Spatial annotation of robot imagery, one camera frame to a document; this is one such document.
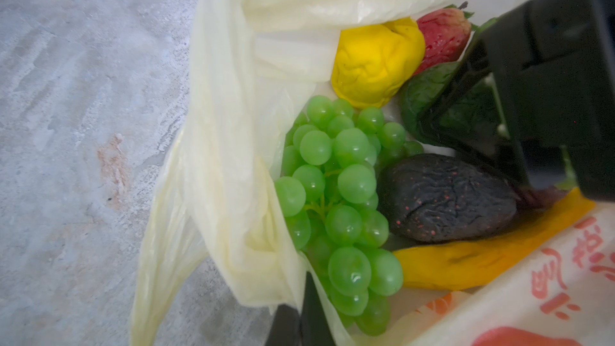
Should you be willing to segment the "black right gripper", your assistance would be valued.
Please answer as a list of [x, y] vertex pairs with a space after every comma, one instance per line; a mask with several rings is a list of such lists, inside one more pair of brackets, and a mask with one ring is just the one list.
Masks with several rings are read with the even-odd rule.
[[469, 44], [420, 114], [424, 136], [474, 163], [513, 163], [544, 189], [573, 168], [614, 199], [614, 0], [528, 0]]

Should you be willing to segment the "yellow fruit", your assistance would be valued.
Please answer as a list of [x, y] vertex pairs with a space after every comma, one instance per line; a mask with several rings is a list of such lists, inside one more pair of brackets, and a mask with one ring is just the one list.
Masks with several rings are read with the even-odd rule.
[[411, 18], [343, 30], [332, 89], [357, 109], [381, 108], [421, 65], [425, 49], [424, 35]]

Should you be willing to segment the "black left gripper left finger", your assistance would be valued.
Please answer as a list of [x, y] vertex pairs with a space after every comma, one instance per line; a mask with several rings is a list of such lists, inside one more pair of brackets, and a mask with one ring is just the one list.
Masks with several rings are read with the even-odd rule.
[[285, 304], [280, 305], [275, 311], [264, 346], [299, 346], [301, 344], [299, 312]]

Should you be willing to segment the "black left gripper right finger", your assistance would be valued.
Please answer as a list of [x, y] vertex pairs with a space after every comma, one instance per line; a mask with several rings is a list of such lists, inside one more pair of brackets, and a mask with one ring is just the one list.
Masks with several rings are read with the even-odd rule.
[[300, 339], [303, 346], [335, 346], [326, 315], [311, 273], [306, 274]]

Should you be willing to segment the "pale yellow plastic bag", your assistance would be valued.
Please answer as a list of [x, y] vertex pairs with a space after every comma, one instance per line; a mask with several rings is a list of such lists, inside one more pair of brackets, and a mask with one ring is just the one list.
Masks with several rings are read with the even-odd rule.
[[[130, 342], [153, 344], [185, 280], [214, 260], [251, 307], [304, 307], [307, 261], [275, 198], [283, 141], [330, 79], [344, 28], [415, 16], [457, 0], [200, 0], [190, 47], [190, 107], [160, 173], [142, 242]], [[524, 0], [483, 0], [502, 14]], [[414, 309], [382, 336], [349, 333], [323, 297], [339, 345], [541, 345], [614, 342], [614, 207], [573, 193], [551, 212], [571, 227], [444, 313]]]

